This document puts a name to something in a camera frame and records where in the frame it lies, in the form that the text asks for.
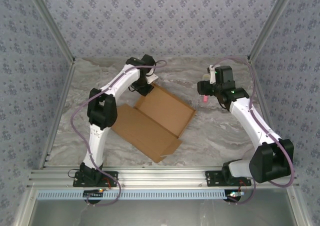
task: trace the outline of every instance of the table surface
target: table surface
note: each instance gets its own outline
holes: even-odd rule
[[[111,130],[104,147],[104,166],[221,166],[230,160],[251,158],[254,148],[241,124],[230,112],[220,107],[216,98],[211,97],[205,103],[203,96],[197,92],[197,82],[207,72],[207,67],[218,61],[218,58],[165,59],[168,66],[156,70],[155,73],[159,76],[156,83],[197,110],[180,138],[183,143],[174,154],[157,164]],[[126,60],[127,58],[76,59],[71,86],[46,166],[80,165],[86,154],[86,147],[73,131],[70,117],[74,110],[88,99],[90,90],[107,84],[122,69]],[[236,86],[243,87],[251,95],[253,84],[247,66],[231,60],[220,64],[230,65]],[[139,97],[139,93],[127,90],[117,104],[127,103],[133,106]],[[261,114],[256,97],[253,103]],[[79,112],[74,124],[89,139],[86,108]]]

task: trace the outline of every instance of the cardboard flap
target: cardboard flap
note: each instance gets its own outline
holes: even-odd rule
[[[181,144],[180,140],[161,125],[128,104],[119,106],[117,113],[112,129],[155,162],[163,159],[168,147],[174,145],[172,148],[177,148]]]
[[[135,107],[177,138],[180,137],[195,115],[195,109],[157,84],[153,86],[146,97],[140,97]]]
[[[173,154],[176,151],[176,149],[180,146],[181,143],[182,143],[181,140],[176,139],[175,141],[172,142],[172,144],[169,147],[167,147],[163,151],[162,155],[167,156],[167,155]]]

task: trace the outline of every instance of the blue patterned wall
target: blue patterned wall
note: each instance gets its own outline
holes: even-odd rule
[[[290,0],[254,64],[277,132],[295,144],[296,174],[320,225],[320,0]]]
[[[76,57],[247,55],[276,0],[45,0]]]
[[[37,168],[69,63],[31,0],[0,0],[0,225]]]

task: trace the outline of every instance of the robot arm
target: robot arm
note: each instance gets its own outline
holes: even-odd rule
[[[106,90],[102,95],[90,101],[87,109],[90,123],[89,146],[92,158],[99,168],[102,168],[103,165],[103,151],[107,134],[117,119],[117,100],[129,86],[146,96],[154,88],[151,83],[158,77],[150,68],[135,67],[154,66],[155,63],[149,55],[144,55],[141,60],[130,58],[118,75],[108,84],[100,89],[93,88],[90,91],[89,97],[91,98]],[[80,171],[95,184],[101,178],[101,174],[96,171],[90,159],[89,152],[86,153],[83,163],[80,165]]]
[[[236,88],[230,66],[210,66],[208,72],[210,72],[210,81],[200,81],[197,84],[199,94],[217,97],[218,102],[221,105],[224,104],[225,108],[241,123],[255,149],[251,160],[241,159],[223,164],[222,174],[225,181],[232,185],[239,181],[238,177],[249,177],[262,183],[290,175],[289,164],[284,154],[268,135],[278,139],[291,160],[294,152],[292,142],[289,139],[282,140],[266,124],[254,106],[249,108],[249,95],[243,88]],[[254,112],[259,123],[268,130],[268,134],[262,131],[251,111]]]

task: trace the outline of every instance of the purple cable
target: purple cable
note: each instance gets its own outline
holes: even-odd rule
[[[157,66],[157,63],[159,62],[164,62],[164,65],[160,65],[160,66]],[[119,186],[119,193],[117,194],[116,198],[114,200],[112,200],[111,202],[108,202],[108,203],[103,203],[103,204],[92,204],[92,205],[95,205],[95,206],[108,206],[108,205],[111,205],[111,204],[114,204],[115,202],[118,201],[119,197],[121,196],[121,185],[119,183],[119,181],[117,179],[115,179],[114,177],[112,177],[110,174],[104,172],[103,170],[101,170],[95,163],[93,157],[92,157],[92,153],[91,153],[91,149],[90,149],[90,146],[89,146],[89,143],[88,141],[86,140],[86,138],[76,129],[75,125],[74,125],[74,118],[75,116],[78,114],[78,112],[83,108],[85,107],[90,101],[92,101],[93,99],[101,96],[103,93],[105,93],[107,90],[109,90],[117,81],[119,81],[126,73],[128,73],[129,71],[133,70],[133,69],[139,69],[139,68],[161,68],[161,67],[165,67],[167,65],[167,62],[165,60],[159,60],[155,63],[154,66],[133,66],[133,67],[130,67],[129,69],[125,70],[122,74],[120,74],[117,78],[115,78],[115,80],[109,85],[108,88],[104,89],[103,91],[99,92],[98,94],[94,95],[93,97],[89,98],[88,100],[84,101],[75,111],[74,113],[72,114],[71,118],[70,118],[70,124],[71,124],[71,127],[73,128],[73,130],[75,131],[76,134],[78,134],[78,136],[84,141],[85,143],[85,146],[88,150],[88,153],[89,153],[89,157],[90,157],[90,160],[92,162],[92,164],[94,165],[94,167],[96,168],[97,171],[99,171],[100,173],[102,173],[103,175],[109,177],[110,179],[112,179],[114,182],[116,182],[116,184]],[[86,198],[86,202],[88,204],[89,203],[89,197]]]
[[[258,124],[258,126],[266,133],[266,135],[269,136],[277,144],[277,146],[280,148],[280,150],[282,151],[282,153],[284,154],[285,158],[288,161],[288,164],[289,164],[289,167],[290,167],[290,173],[291,173],[289,182],[287,184],[285,184],[285,185],[278,184],[278,183],[275,183],[275,182],[272,182],[272,181],[269,181],[269,182],[271,184],[277,186],[277,187],[282,187],[282,188],[289,187],[293,183],[293,181],[295,179],[295,170],[294,170],[293,163],[292,163],[292,161],[290,159],[290,156],[288,155],[288,153],[286,152],[284,147],[279,143],[279,141],[275,137],[273,137],[271,134],[269,134],[269,131],[260,123],[260,121],[257,119],[257,117],[255,116],[255,113],[252,110],[254,94],[256,93],[256,81],[255,81],[255,78],[254,78],[254,74],[253,74],[251,65],[245,59],[239,58],[239,57],[233,57],[233,56],[224,57],[224,58],[220,59],[218,62],[216,62],[215,65],[220,63],[220,62],[222,62],[222,61],[224,61],[224,60],[228,60],[228,59],[229,60],[233,60],[235,62],[236,61],[243,62],[248,66],[249,71],[250,71],[250,75],[251,75],[251,79],[252,79],[252,83],[253,83],[253,91],[252,91],[252,95],[251,95],[250,101],[249,101],[250,114],[253,117],[253,119],[255,120],[255,122]],[[253,179],[253,185],[254,185],[254,189],[253,189],[252,194],[250,195],[250,197],[247,198],[243,202],[236,202],[237,204],[247,203],[253,198],[253,195],[255,194],[255,189],[256,189],[256,181],[254,179]]]

